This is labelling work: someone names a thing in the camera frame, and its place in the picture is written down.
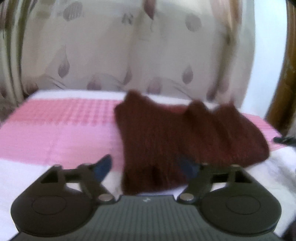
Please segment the dark red knitted garment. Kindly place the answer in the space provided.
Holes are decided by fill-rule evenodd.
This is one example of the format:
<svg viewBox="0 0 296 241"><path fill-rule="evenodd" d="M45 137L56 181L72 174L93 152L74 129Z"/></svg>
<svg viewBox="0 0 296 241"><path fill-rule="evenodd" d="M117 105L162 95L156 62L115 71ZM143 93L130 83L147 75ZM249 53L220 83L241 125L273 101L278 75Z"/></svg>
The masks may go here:
<svg viewBox="0 0 296 241"><path fill-rule="evenodd" d="M130 91L114 115L123 143L125 195L184 185L183 159L248 167L269 158L262 132L232 103L214 109L199 100L164 106Z"/></svg>

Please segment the pink checked bed sheet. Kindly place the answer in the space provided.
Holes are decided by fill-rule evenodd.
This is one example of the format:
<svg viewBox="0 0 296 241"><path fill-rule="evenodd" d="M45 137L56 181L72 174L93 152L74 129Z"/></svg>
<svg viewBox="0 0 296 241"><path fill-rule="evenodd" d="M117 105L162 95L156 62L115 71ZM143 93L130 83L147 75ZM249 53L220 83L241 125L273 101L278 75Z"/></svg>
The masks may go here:
<svg viewBox="0 0 296 241"><path fill-rule="evenodd" d="M18 233L10 214L13 201L54 164L76 168L111 154L112 170L103 185L116 198L122 194L122 142L113 109L124 97L108 91L38 91L1 125L1 240ZM273 144L279 133L260 116L241 112L270 144L270 158L247 172L279 200L275 233L281 236L295 220L295 149Z"/></svg>

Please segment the beige leaf print curtain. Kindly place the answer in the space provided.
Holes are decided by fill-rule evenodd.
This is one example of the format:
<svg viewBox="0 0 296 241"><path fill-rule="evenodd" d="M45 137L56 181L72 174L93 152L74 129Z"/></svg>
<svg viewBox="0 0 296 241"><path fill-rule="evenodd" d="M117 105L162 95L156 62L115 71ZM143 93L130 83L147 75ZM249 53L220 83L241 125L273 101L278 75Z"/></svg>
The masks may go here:
<svg viewBox="0 0 296 241"><path fill-rule="evenodd" d="M105 90L240 107L254 1L1 1L1 99Z"/></svg>

